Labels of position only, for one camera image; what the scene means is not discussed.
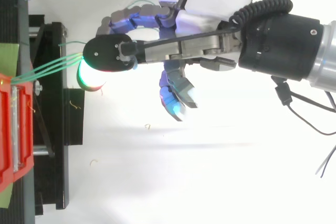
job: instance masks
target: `metal rod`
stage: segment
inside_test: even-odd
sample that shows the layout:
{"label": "metal rod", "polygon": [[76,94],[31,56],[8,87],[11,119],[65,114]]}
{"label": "metal rod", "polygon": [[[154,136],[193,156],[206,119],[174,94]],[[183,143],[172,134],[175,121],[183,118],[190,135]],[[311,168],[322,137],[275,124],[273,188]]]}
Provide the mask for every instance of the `metal rod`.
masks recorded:
{"label": "metal rod", "polygon": [[30,32],[29,32],[29,37],[30,37],[30,38],[36,38],[36,37],[37,37],[37,34],[38,34],[38,31],[30,31]]}
{"label": "metal rod", "polygon": [[45,145],[34,145],[34,156],[48,156],[48,149]]}

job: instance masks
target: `small debris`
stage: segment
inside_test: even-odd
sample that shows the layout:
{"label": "small debris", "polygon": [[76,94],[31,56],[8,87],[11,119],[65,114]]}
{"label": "small debris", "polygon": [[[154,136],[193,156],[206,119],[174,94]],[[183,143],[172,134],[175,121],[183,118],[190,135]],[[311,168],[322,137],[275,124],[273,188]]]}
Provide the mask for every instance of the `small debris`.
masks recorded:
{"label": "small debris", "polygon": [[93,160],[90,162],[90,166],[92,167],[92,165],[93,165],[94,163],[98,163],[98,160],[93,159]]}

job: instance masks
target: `red plastic bin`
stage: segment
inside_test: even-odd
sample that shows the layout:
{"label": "red plastic bin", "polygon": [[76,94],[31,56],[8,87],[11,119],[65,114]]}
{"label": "red plastic bin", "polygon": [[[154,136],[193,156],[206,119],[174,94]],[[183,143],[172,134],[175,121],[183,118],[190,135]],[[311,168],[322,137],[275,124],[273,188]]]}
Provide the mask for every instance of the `red plastic bin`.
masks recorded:
{"label": "red plastic bin", "polygon": [[33,84],[18,84],[18,115],[19,115],[19,166],[14,172],[11,99],[12,90],[10,77],[0,74],[0,191],[27,174],[34,166],[33,147]]}
{"label": "red plastic bin", "polygon": [[0,191],[14,181],[10,78],[0,74]]}

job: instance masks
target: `black panel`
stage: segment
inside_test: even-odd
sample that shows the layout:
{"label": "black panel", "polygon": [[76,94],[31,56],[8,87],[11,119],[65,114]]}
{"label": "black panel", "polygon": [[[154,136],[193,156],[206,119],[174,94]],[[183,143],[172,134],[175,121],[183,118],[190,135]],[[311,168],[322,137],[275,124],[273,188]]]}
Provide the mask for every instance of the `black panel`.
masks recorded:
{"label": "black panel", "polygon": [[[30,42],[36,46],[34,68],[66,55],[65,47],[60,50],[58,46],[65,42],[64,26],[52,23],[42,27],[40,43],[36,43],[39,36]],[[37,215],[43,214],[43,204],[56,204],[56,209],[65,209],[69,204],[68,145],[82,144],[85,95],[83,90],[64,89],[65,71],[40,78],[39,82],[43,91],[36,97],[36,111],[41,113],[55,156],[34,157]],[[34,145],[47,145],[38,119],[34,115]]]}
{"label": "black panel", "polygon": [[[17,73],[30,69],[28,2],[0,0],[0,43],[20,44]],[[1,224],[35,223],[34,170],[13,184],[8,209],[0,209]]]}
{"label": "black panel", "polygon": [[30,15],[29,27],[40,27],[44,25],[44,15]]}
{"label": "black panel", "polygon": [[82,145],[85,92],[82,89],[64,89],[64,96],[66,140],[68,140],[66,144]]}
{"label": "black panel", "polygon": [[10,199],[9,208],[0,208],[1,224],[24,223],[23,197],[23,179],[21,178],[13,185],[12,198]]}

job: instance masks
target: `silver metal cylinder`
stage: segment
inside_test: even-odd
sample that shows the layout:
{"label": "silver metal cylinder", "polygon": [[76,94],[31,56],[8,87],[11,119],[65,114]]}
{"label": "silver metal cylinder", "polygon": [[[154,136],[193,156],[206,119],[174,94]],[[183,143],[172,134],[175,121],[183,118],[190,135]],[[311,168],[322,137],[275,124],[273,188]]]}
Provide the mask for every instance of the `silver metal cylinder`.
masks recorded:
{"label": "silver metal cylinder", "polygon": [[37,34],[38,34],[38,31],[30,31],[30,32],[29,32],[29,37],[30,37],[30,38],[36,38],[36,37],[37,37]]}
{"label": "silver metal cylinder", "polygon": [[45,145],[34,145],[34,156],[48,156],[48,149]]}
{"label": "silver metal cylinder", "polygon": [[307,80],[314,88],[336,92],[336,21],[324,25],[321,45]]}

